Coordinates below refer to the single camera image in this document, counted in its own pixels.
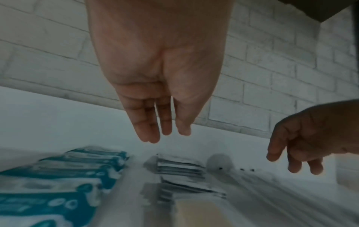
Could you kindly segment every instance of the wall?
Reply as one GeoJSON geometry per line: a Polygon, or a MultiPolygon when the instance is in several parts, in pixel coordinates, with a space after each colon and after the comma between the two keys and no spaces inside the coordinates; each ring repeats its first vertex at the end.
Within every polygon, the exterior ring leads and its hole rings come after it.
{"type": "MultiPolygon", "coordinates": [[[[83,1],[0,0],[0,31],[0,85],[122,109],[83,1]]],[[[275,0],[237,0],[225,53],[196,124],[268,138],[288,115],[359,97],[350,9],[319,24],[275,0]]]]}

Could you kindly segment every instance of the skin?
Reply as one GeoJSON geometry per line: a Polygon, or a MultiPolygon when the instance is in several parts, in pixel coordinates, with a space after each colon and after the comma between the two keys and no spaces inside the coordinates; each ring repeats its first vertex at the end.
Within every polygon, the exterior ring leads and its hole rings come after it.
{"type": "Polygon", "coordinates": [[[292,173],[308,162],[312,174],[323,171],[323,157],[359,154],[359,100],[308,108],[279,122],[270,139],[267,159],[274,162],[287,147],[292,173]]]}
{"type": "Polygon", "coordinates": [[[138,137],[180,134],[211,97],[222,67],[232,0],[86,0],[102,71],[138,137]]]}

